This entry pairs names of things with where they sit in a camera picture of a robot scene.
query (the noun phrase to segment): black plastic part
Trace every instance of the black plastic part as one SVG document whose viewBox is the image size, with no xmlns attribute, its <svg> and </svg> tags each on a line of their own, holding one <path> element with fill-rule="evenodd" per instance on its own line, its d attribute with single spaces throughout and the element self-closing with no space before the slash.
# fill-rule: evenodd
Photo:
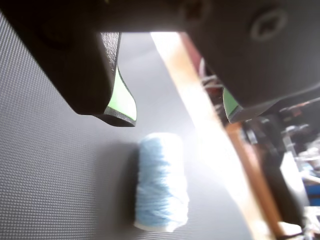
<svg viewBox="0 0 320 240">
<path fill-rule="evenodd" d="M 101 32 L 186 31 L 243 109 L 320 88 L 318 0 L 0 0 L 0 9 L 79 114 L 103 114 L 111 97 Z"/>
<path fill-rule="evenodd" d="M 320 86 L 320 1 L 202 2 L 209 13 L 186 30 L 243 108 L 269 105 Z M 286 26 L 266 41 L 253 39 L 254 22 L 275 9 L 286 13 Z"/>
<path fill-rule="evenodd" d="M 90 1 L 0 1 L 1 11 L 70 107 L 103 114 L 114 77 L 101 34 L 86 14 Z"/>
</svg>

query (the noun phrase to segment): blue thread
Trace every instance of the blue thread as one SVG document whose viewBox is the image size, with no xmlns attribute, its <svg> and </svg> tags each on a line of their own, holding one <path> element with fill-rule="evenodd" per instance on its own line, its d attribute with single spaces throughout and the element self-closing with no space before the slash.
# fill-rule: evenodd
<svg viewBox="0 0 320 240">
<path fill-rule="evenodd" d="M 140 143 L 135 226 L 172 232 L 188 220 L 187 181 L 182 141 L 172 133 L 153 133 Z"/>
</svg>

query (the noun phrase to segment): textured rubber surface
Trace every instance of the textured rubber surface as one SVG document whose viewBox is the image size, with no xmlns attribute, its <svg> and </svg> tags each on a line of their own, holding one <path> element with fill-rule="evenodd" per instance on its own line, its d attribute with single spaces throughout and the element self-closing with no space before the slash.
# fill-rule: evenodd
<svg viewBox="0 0 320 240">
<path fill-rule="evenodd" d="M 0 15 L 0 239 L 251 239 L 220 179 L 196 158 L 196 134 L 149 34 L 124 34 L 119 67 L 134 128 L 75 114 Z M 182 137 L 189 221 L 174 233 L 133 227 L 137 142 Z"/>
</svg>

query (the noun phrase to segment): table surface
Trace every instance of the table surface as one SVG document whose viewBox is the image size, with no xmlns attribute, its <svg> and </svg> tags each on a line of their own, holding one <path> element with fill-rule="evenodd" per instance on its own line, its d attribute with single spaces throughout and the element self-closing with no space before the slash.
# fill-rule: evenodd
<svg viewBox="0 0 320 240">
<path fill-rule="evenodd" d="M 151 35 L 124 34 L 118 63 L 134 128 L 74 113 L 0 15 L 0 239 L 251 239 L 219 173 L 228 156 L 212 145 L 212 159 L 199 158 L 194 121 Z M 133 227 L 137 144 L 153 132 L 183 139 L 189 220 L 174 233 Z"/>
</svg>

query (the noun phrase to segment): screw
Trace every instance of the screw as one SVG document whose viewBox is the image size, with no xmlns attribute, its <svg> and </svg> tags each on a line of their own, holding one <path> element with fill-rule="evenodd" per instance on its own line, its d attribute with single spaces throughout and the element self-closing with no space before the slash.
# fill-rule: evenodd
<svg viewBox="0 0 320 240">
<path fill-rule="evenodd" d="M 276 36 L 288 23 L 288 15 L 277 8 L 260 14 L 251 25 L 250 35 L 255 41 L 264 42 Z"/>
</svg>

